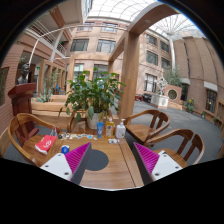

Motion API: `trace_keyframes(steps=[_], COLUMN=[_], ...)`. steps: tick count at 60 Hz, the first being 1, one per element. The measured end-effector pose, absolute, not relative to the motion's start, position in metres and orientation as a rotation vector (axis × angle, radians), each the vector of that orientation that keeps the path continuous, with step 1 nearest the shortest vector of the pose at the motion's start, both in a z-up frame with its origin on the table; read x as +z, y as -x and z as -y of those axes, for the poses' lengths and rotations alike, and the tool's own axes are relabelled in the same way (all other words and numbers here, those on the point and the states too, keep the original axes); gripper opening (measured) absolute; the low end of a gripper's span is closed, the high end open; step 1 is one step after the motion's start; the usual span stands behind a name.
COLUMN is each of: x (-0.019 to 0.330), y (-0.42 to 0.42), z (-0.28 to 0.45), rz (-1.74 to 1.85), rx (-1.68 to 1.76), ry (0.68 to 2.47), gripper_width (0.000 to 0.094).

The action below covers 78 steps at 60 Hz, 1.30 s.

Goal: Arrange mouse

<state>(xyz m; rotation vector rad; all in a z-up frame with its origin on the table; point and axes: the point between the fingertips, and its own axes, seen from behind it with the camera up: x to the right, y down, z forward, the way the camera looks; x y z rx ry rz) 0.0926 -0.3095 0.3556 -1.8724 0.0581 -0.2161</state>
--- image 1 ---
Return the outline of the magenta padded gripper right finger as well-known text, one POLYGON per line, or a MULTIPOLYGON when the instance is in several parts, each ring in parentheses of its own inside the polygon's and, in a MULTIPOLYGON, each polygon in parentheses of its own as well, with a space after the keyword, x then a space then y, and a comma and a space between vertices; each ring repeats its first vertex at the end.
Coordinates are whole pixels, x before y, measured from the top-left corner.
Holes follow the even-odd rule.
POLYGON ((139 143, 134 143, 133 154, 144 182, 159 180, 182 169, 164 150, 155 153, 139 143))

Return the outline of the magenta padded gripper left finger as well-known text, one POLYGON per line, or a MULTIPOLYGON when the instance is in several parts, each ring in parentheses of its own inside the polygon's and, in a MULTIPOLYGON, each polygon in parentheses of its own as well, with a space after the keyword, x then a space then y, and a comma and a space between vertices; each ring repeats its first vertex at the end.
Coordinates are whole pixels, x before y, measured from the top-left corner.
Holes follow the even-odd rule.
POLYGON ((55 154, 41 169, 79 185, 91 153, 91 143, 88 142, 66 154, 55 154))

